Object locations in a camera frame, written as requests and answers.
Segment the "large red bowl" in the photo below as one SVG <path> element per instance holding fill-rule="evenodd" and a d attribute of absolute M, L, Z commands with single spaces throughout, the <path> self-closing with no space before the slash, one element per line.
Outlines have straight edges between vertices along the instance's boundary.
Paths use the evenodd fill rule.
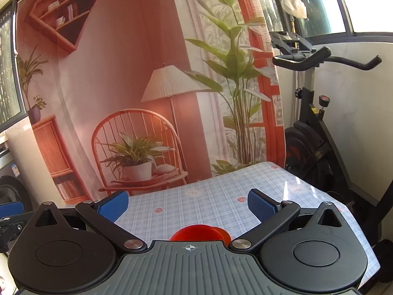
<path fill-rule="evenodd" d="M 230 234 L 222 228 L 196 224 L 182 228 L 177 231 L 170 241 L 176 242 L 210 242 L 210 241 L 222 241 L 225 246 L 230 244 Z"/>

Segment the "grey washing machine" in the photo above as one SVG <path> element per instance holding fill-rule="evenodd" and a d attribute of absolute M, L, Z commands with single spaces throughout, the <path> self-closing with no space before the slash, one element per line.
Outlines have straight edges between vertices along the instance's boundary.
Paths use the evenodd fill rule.
<path fill-rule="evenodd" d="M 15 159 L 5 143 L 1 144 L 1 205 L 22 202 L 24 212 L 33 210 L 33 203 Z"/>

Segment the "blue plaid tablecloth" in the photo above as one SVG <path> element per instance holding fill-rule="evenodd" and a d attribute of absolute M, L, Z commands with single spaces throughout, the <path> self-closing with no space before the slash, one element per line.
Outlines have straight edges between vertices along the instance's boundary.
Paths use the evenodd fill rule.
<path fill-rule="evenodd" d="M 372 247 L 347 207 L 273 162 L 253 166 L 180 187 L 132 196 L 117 225 L 150 244 L 168 240 L 178 230 L 205 224 L 226 230 L 233 238 L 259 224 L 249 211 L 247 196 L 259 189 L 276 201 L 292 200 L 303 208 L 333 202 L 346 219 L 367 254 L 365 285 L 380 269 Z"/>

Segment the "dark framed window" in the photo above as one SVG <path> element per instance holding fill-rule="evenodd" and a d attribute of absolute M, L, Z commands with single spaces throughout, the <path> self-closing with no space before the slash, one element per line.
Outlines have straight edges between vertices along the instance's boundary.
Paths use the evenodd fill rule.
<path fill-rule="evenodd" d="M 1 132 L 27 117 L 17 72 L 16 11 L 16 0 L 1 9 Z"/>

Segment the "printed room backdrop cloth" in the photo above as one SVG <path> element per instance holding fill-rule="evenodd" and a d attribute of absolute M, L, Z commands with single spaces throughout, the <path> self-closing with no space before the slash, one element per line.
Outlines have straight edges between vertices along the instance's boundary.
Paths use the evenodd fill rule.
<path fill-rule="evenodd" d="M 37 201 L 144 194 L 283 166 L 265 0 L 18 0 Z"/>

